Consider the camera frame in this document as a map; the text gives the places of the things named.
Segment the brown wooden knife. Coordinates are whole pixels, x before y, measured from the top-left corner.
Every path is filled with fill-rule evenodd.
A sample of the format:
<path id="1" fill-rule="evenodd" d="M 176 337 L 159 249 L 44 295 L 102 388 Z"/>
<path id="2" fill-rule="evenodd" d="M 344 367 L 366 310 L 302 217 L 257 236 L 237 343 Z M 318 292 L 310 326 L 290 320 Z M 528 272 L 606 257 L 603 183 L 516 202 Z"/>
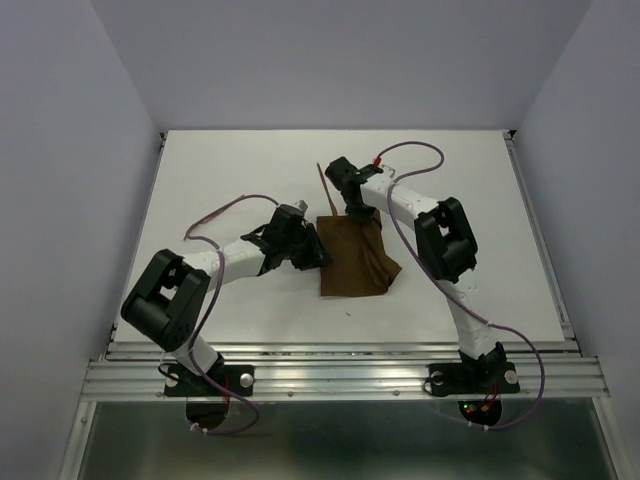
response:
<path id="1" fill-rule="evenodd" d="M 326 181 L 326 176 L 325 176 L 325 174 L 324 174 L 324 172 L 322 170 L 321 165 L 318 162 L 316 162 L 316 169 L 317 169 L 318 175 L 320 177 L 320 181 L 321 181 L 321 184 L 322 184 L 322 188 L 323 188 L 325 197 L 326 197 L 327 202 L 329 204 L 331 215 L 332 216 L 338 216 L 338 211 L 337 211 L 336 205 L 333 202 L 333 199 L 332 199 L 331 194 L 329 192 L 329 188 L 328 188 L 327 181 Z"/>

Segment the brown cloth napkin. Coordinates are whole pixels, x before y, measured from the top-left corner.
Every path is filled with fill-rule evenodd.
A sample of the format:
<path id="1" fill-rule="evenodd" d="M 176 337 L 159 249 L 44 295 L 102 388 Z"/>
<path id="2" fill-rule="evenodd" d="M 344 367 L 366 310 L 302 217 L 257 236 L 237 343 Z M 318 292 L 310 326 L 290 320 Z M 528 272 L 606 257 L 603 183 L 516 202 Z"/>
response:
<path id="1" fill-rule="evenodd" d="M 350 216 L 320 216 L 317 231 L 332 263 L 320 269 L 322 297 L 386 294 L 402 267 L 385 251 L 380 212 L 371 223 Z"/>

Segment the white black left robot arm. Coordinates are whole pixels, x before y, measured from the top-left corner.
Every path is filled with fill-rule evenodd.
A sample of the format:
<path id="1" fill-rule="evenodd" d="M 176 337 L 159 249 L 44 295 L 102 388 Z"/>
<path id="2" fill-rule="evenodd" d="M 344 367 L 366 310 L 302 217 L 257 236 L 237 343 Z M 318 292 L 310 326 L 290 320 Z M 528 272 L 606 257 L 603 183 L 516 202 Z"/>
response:
<path id="1" fill-rule="evenodd" d="M 210 315 L 203 306 L 209 292 L 223 285 L 265 275 L 285 261 L 300 271 L 325 267 L 331 257 L 312 223 L 296 206 L 275 208 L 270 221 L 211 251 L 178 255 L 156 252 L 121 307 L 122 319 L 171 355 L 199 393 L 220 390 L 233 379 L 224 360 L 202 338 L 198 323 Z"/>

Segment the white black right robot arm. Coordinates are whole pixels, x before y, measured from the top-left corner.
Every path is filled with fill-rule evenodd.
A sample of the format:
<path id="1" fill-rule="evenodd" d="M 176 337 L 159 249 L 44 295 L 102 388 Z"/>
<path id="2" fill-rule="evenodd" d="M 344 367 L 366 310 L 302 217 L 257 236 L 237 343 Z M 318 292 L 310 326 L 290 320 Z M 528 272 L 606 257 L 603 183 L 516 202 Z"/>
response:
<path id="1" fill-rule="evenodd" d="M 396 183 L 378 165 L 358 168 L 345 157 L 332 161 L 325 175 L 341 194 L 348 216 L 370 222 L 378 210 L 395 227 L 411 229 L 419 265 L 447 298 L 458 335 L 461 381 L 472 390 L 497 382 L 506 365 L 504 348 L 489 322 L 472 313 L 467 294 L 458 287 L 462 275 L 475 269 L 478 253 L 461 203 L 453 197 L 424 196 Z"/>

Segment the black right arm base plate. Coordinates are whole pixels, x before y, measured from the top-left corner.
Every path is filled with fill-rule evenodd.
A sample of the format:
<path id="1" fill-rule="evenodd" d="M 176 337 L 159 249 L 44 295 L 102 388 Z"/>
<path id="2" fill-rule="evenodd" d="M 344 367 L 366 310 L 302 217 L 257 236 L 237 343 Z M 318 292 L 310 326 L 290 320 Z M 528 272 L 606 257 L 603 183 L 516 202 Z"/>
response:
<path id="1" fill-rule="evenodd" d="M 516 394 L 521 391 L 515 366 L 510 362 L 488 371 L 463 363 L 436 363 L 427 368 L 428 376 L 423 382 L 423 390 L 439 398 L 494 391 L 498 394 Z"/>

